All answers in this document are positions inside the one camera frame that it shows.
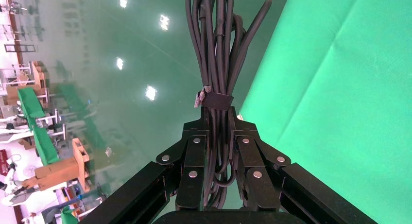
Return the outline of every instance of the coiled black cables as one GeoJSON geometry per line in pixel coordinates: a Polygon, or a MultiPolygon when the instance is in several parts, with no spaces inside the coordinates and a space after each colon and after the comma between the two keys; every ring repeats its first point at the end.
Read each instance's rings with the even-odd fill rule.
{"type": "MultiPolygon", "coordinates": [[[[233,13],[234,0],[186,0],[186,17],[190,37],[199,63],[203,86],[212,92],[232,95],[236,80],[246,58],[247,48],[270,9],[266,0],[246,31],[242,18],[233,13]],[[213,8],[216,3],[216,26],[213,8]],[[235,37],[231,44],[231,34],[235,37]]],[[[204,206],[222,208],[227,187],[235,180],[228,144],[227,111],[211,109],[210,146],[204,179],[204,206]]]]}

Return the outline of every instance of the floor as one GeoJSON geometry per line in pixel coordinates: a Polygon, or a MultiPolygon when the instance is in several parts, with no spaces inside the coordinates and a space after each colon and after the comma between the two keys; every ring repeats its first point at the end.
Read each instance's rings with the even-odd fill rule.
{"type": "MultiPolygon", "coordinates": [[[[57,86],[54,102],[77,113],[67,121],[84,121],[76,135],[85,137],[91,181],[104,192],[115,191],[177,142],[183,123],[199,118],[193,105],[202,87],[185,0],[15,1],[30,10],[16,19],[36,48],[24,61],[42,61],[57,86]]],[[[264,1],[235,0],[244,26],[264,1]]],[[[237,110],[286,3],[273,1],[234,91],[237,110]]]]}

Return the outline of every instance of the black cable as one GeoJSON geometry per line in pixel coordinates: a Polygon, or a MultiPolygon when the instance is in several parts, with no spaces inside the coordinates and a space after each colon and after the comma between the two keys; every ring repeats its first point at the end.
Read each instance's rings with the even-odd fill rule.
{"type": "MultiPolygon", "coordinates": [[[[233,12],[234,0],[186,0],[190,37],[199,64],[203,86],[212,92],[231,95],[252,38],[265,18],[272,1],[266,0],[249,29],[233,12]],[[216,2],[216,27],[213,8],[216,2]],[[231,45],[231,34],[235,32],[231,45]]],[[[227,111],[210,110],[210,145],[206,152],[204,206],[222,208],[227,187],[236,178],[235,162],[229,160],[227,111]]]]}

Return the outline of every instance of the metal bolt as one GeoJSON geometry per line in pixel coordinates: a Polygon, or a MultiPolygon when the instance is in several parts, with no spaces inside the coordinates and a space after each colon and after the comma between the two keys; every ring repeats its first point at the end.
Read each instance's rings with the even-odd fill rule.
{"type": "Polygon", "coordinates": [[[285,158],[282,157],[282,156],[279,156],[279,157],[277,157],[277,160],[278,160],[279,162],[284,162],[284,161],[285,161],[285,158]]]}
{"type": "Polygon", "coordinates": [[[256,177],[256,178],[261,178],[262,177],[262,172],[255,171],[255,172],[253,172],[253,176],[256,177]]]}
{"type": "Polygon", "coordinates": [[[162,161],[164,161],[164,162],[168,161],[169,159],[170,159],[169,155],[163,155],[163,157],[162,157],[162,161]]]}
{"type": "Polygon", "coordinates": [[[197,176],[197,172],[196,171],[191,171],[189,172],[189,177],[190,178],[195,178],[197,176]]]}

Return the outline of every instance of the green screen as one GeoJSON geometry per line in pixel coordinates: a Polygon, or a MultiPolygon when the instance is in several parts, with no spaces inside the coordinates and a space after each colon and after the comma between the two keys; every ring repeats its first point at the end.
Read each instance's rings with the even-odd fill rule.
{"type": "Polygon", "coordinates": [[[412,223],[412,0],[288,0],[240,113],[378,223],[412,223]]]}

